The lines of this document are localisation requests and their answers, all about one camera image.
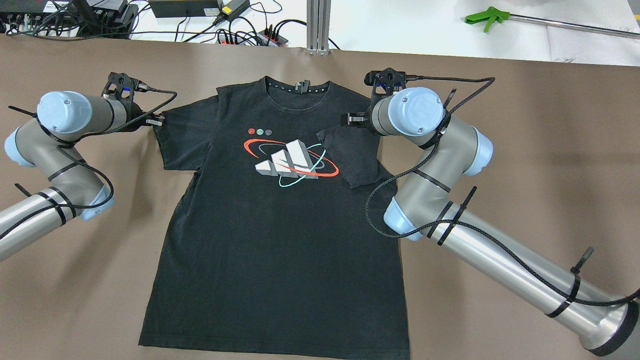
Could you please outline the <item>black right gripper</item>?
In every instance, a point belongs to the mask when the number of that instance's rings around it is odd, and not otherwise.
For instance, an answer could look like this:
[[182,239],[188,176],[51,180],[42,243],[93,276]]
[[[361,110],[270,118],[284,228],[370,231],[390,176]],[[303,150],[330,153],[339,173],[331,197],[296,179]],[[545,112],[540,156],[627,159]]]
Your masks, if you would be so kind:
[[372,132],[371,120],[366,112],[346,112],[342,115],[342,126],[358,129],[366,129]]

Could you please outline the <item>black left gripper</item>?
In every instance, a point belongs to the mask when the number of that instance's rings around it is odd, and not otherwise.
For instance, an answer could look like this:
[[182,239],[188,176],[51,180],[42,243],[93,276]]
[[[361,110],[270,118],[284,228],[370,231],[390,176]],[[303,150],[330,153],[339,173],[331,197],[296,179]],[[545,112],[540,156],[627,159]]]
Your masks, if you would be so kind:
[[131,119],[127,122],[126,126],[123,126],[121,133],[135,132],[142,126],[163,126],[165,117],[160,114],[147,114],[144,112],[133,111],[131,112]]

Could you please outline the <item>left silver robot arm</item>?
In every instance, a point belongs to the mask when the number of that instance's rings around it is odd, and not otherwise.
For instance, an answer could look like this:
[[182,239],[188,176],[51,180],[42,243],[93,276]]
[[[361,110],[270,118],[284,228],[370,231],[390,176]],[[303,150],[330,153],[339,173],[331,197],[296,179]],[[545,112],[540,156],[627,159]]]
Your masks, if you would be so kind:
[[123,130],[140,109],[126,109],[116,95],[51,91],[33,118],[6,139],[7,156],[35,167],[50,186],[1,212],[0,256],[6,260],[75,218],[89,221],[110,208],[114,188],[75,150],[82,136]]

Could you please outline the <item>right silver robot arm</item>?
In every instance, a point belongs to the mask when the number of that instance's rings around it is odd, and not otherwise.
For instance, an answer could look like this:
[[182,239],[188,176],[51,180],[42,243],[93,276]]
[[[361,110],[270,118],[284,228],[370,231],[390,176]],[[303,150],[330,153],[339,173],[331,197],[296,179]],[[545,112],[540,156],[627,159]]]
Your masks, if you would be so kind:
[[450,115],[432,89],[375,95],[369,110],[344,114],[342,125],[402,136],[423,149],[387,207],[383,218],[389,228],[413,241],[432,239],[578,335],[595,356],[639,358],[637,296],[617,301],[580,278],[592,249],[574,267],[563,269],[468,212],[468,200],[459,205],[450,201],[462,176],[476,175],[489,164],[493,144]]

